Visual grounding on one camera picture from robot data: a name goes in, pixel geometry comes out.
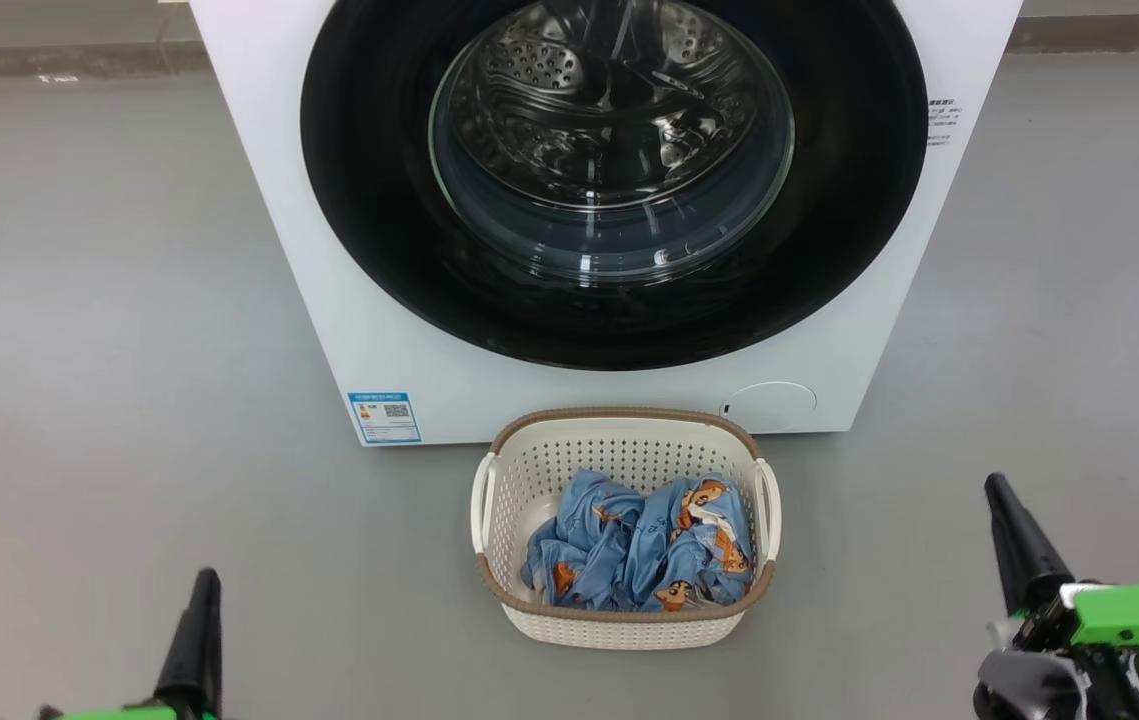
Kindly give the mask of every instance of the blue clothes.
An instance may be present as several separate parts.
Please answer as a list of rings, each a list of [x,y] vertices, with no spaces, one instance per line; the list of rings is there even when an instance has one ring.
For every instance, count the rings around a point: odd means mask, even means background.
[[[640,496],[577,471],[556,518],[528,539],[524,583],[549,605],[680,611],[751,589],[751,539],[734,483],[711,473]]]

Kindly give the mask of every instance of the black door rim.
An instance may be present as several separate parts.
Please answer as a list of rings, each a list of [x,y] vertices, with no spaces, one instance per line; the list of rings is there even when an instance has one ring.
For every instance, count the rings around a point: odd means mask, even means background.
[[[670,283],[579,288],[525,272],[456,216],[427,147],[450,63],[525,5],[339,0],[308,65],[301,147],[319,206],[351,257],[426,322],[532,363],[694,363],[811,316],[898,229],[924,165],[927,96],[893,3],[691,0],[764,54],[796,106],[773,205],[738,249]]]

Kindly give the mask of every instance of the clothes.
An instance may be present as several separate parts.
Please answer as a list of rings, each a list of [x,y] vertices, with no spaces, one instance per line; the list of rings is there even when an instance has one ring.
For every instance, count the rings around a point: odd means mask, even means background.
[[[528,539],[524,583],[549,605],[680,611],[732,605],[751,589],[741,497],[711,473],[642,497],[596,471],[577,471],[560,510]]]

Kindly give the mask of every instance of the door glass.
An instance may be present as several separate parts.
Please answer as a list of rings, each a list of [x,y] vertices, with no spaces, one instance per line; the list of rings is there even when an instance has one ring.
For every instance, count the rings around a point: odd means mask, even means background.
[[[792,156],[773,65],[673,0],[546,0],[456,56],[432,165],[456,213],[533,275],[664,283],[731,249]]]

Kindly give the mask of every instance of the blue and white sticker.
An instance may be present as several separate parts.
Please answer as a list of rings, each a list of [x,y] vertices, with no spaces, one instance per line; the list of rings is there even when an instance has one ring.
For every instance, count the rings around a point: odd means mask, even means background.
[[[404,392],[349,392],[351,410],[366,445],[421,442],[413,406]]]

